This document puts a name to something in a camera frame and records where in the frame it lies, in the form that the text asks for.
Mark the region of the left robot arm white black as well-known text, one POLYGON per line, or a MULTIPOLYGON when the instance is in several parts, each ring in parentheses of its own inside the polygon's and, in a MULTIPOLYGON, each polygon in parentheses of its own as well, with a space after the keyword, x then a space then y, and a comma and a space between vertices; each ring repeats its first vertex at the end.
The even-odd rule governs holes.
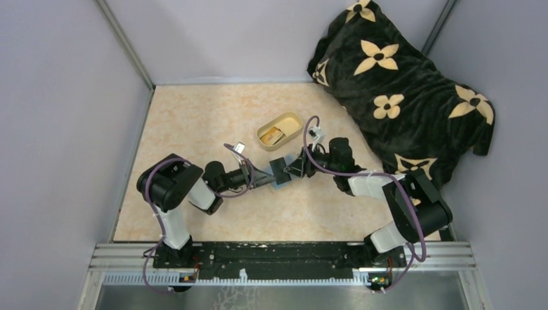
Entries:
POLYGON ((188 246, 191 235, 181 212, 185 199, 211 215, 227 197, 226 191, 241 187, 251 190, 274 181, 273 174, 250 163, 242 162, 238 169, 227 172, 219 161, 211 161, 202 169, 170 154, 140 175, 136 189, 160 220, 162 245, 169 249, 168 258, 176 266, 186 267, 193 261, 194 251, 188 246))

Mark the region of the black credit card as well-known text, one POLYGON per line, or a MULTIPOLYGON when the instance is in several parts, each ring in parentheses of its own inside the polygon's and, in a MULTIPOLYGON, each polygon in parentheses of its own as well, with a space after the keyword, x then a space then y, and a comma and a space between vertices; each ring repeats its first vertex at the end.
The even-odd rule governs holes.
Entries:
POLYGON ((272 171, 272 175, 274 175, 277 179, 276 185, 282 185, 287 182, 291 181, 291 175, 286 174, 283 169, 286 167, 286 160, 284 157, 277 158, 275 160, 271 160, 269 162, 269 166, 272 171))

